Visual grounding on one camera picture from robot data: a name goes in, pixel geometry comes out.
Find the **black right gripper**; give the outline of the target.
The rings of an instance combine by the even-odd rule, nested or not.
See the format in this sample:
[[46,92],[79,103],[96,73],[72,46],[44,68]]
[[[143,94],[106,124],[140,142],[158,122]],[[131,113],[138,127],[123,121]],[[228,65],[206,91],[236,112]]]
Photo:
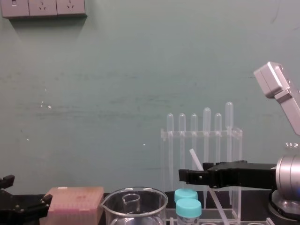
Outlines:
[[276,189],[276,165],[247,161],[203,163],[203,171],[179,169],[179,181],[211,188]]

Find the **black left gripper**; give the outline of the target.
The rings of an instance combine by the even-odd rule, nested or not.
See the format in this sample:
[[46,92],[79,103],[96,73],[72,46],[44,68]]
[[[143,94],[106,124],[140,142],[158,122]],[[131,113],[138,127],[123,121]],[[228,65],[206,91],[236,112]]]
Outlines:
[[26,225],[46,217],[53,196],[51,194],[45,196],[10,194],[6,189],[13,186],[14,180],[14,175],[0,179],[0,223]]

